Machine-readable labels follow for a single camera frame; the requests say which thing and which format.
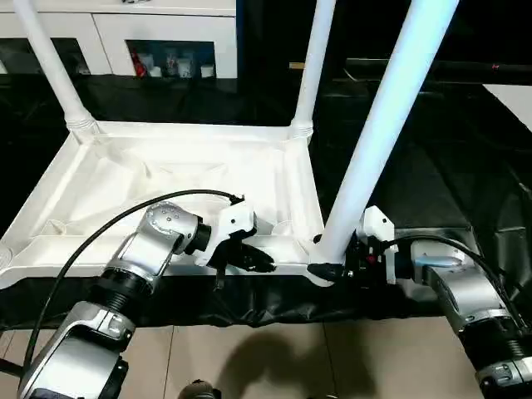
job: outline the white frame structure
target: white frame structure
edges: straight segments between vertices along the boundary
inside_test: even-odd
[[[425,80],[429,67],[446,33],[459,0],[412,0],[406,20],[403,24],[391,60],[388,63],[377,96],[372,104],[362,135],[354,150],[351,163],[342,182],[337,200],[323,230],[323,222],[317,206],[316,189],[312,176],[305,181],[304,193],[291,195],[308,196],[309,205],[299,200],[302,209],[298,212],[298,223],[305,224],[308,231],[322,233],[318,244],[308,241],[303,246],[308,253],[307,263],[337,263],[343,261],[347,243],[358,225],[369,197],[387,162],[393,146],[410,113],[417,93]],[[313,110],[318,93],[318,85],[327,49],[328,36],[332,26],[335,0],[318,0],[314,14],[313,28],[305,70],[300,87],[298,106],[291,126],[287,128],[269,128],[262,126],[211,126],[172,124],[160,129],[208,131],[211,135],[234,134],[235,131],[260,132],[263,137],[287,135],[287,139],[307,139],[313,131]],[[100,128],[114,126],[114,129],[127,132],[149,130],[157,124],[121,124],[119,122],[98,122],[81,103],[64,66],[57,55],[50,38],[45,34],[31,0],[14,0],[17,14],[27,31],[33,50],[42,65],[42,69],[56,93],[65,111],[66,126],[76,140],[100,135]],[[295,150],[300,165],[310,168],[310,159],[305,147]],[[2,266],[2,248],[0,248],[0,266]],[[305,274],[306,267],[279,270],[278,274]],[[315,283],[329,285],[327,282],[307,277]]]

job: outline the black tablecloth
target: black tablecloth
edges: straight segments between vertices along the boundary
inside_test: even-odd
[[[298,78],[237,84],[89,76],[77,78],[76,87],[100,120],[285,126],[295,109]],[[376,89],[376,82],[333,81],[320,91],[310,151],[324,218]],[[0,76],[0,116],[6,121],[0,162],[9,188],[0,214],[4,231],[67,131],[55,97],[39,76]],[[402,233],[430,230],[477,245],[530,291],[531,154],[532,133],[482,86],[427,84],[371,204]],[[93,281],[68,278],[46,325],[55,327]],[[30,326],[51,285],[51,278],[26,278],[0,291],[0,329]],[[224,290],[214,292],[213,286],[213,278],[164,278],[142,325],[259,326],[440,312],[430,296],[407,297],[399,287],[362,292],[337,283],[318,288],[300,277],[229,277]],[[507,288],[532,317],[523,294]]]

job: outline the white cabinet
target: white cabinet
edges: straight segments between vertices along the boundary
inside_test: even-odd
[[[42,23],[72,73],[111,73],[91,14],[42,12]],[[0,13],[0,73],[38,73],[40,66],[13,12]]]
[[[69,73],[237,77],[235,0],[33,0]],[[39,73],[12,0],[0,0],[0,73]]]
[[[237,77],[236,18],[95,14],[116,75]],[[139,71],[139,62],[146,71]]]

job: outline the floor tile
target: floor tile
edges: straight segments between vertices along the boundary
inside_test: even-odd
[[[13,330],[0,332],[0,357],[4,357],[6,355],[7,348],[11,343],[14,333],[15,332]]]
[[[475,370],[444,318],[329,323],[342,399],[481,399]]]
[[[120,398],[163,398],[172,331],[172,327],[137,329],[127,351],[122,355],[128,361],[130,370],[122,386]],[[41,332],[36,353],[42,349],[52,334],[53,331]],[[15,332],[5,358],[22,364],[29,336],[29,331]],[[0,374],[2,399],[15,399],[17,385],[17,378]]]
[[[194,379],[211,382],[230,399],[334,393],[322,324],[175,328],[165,399],[175,399]]]
[[[24,362],[24,353],[26,352],[27,341],[31,335],[29,330],[19,330],[14,332],[12,340],[7,348],[4,359],[21,364]],[[37,355],[48,339],[54,333],[53,330],[42,330],[35,346],[35,354]],[[18,378],[0,373],[0,392],[2,399],[16,399],[17,397]]]
[[[172,332],[172,327],[135,331],[122,355],[130,369],[120,399],[163,399]]]

